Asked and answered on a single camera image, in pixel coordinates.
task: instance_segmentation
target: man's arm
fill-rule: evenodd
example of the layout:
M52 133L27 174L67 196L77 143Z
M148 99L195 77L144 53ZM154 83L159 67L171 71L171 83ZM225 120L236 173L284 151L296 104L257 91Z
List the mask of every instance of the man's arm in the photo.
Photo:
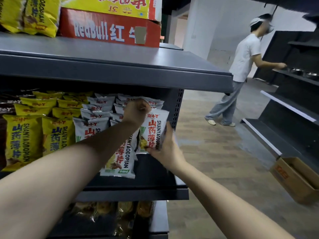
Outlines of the man's arm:
M293 239L278 224L185 161L167 123L160 152L147 149L183 180L228 239Z
M263 61L261 58L261 54L253 55L250 58L253 60L258 68L283 69L287 67L285 63L271 63Z
M150 106L130 102L123 121L0 180L0 235L43 239L64 210L143 123Z

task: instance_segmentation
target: jeans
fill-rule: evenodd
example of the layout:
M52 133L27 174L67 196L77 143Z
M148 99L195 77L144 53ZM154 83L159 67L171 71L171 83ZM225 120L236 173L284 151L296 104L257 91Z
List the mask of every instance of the jeans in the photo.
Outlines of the jeans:
M229 96L224 95L220 102L218 102L213 109L205 116L206 120L214 120L223 114L221 124L229 125L233 121L233 115L236 109L237 96L243 86L244 82L233 81L233 93Z

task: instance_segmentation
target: cardboard box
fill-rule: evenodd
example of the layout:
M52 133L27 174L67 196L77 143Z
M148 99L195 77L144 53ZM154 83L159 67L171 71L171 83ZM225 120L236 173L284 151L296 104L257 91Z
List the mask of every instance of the cardboard box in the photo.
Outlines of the cardboard box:
M62 7L162 20L162 0L62 0Z
M296 202L311 204L319 200L319 175L301 159L279 158L270 172Z
M61 36L158 48L159 24L142 18L61 8Z

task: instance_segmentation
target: person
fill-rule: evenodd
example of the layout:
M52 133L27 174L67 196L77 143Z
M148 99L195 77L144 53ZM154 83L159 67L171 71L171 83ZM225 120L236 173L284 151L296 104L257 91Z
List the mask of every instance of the person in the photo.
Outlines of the person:
M46 238L76 195L141 126L150 109L142 99L131 101L119 124L0 180L1 239ZM162 149L147 151L189 186L227 238L293 238L266 215L187 163L169 122Z
M283 69L287 67L284 63L270 63L262 60L259 38L273 31L273 26L270 24L271 19L272 16L267 13L251 21L251 34L238 44L234 61L229 69L229 72L233 75L233 92L225 94L221 101L205 116L209 124L216 125L215 119L223 115L221 125L235 126L233 115L236 109L237 97L244 82L247 81L253 62L258 68Z

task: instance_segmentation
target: white shoe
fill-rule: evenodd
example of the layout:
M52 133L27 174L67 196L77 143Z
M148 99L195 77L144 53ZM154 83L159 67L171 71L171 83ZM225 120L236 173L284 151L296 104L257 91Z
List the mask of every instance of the white shoe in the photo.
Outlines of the white shoe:
M231 124L228 124L228 125L226 125L226 124L221 124L221 125L223 125L223 126L236 126L236 124L233 122Z
M207 122L208 122L210 125L213 125L213 126L216 125L216 122L215 122L214 120L207 120Z

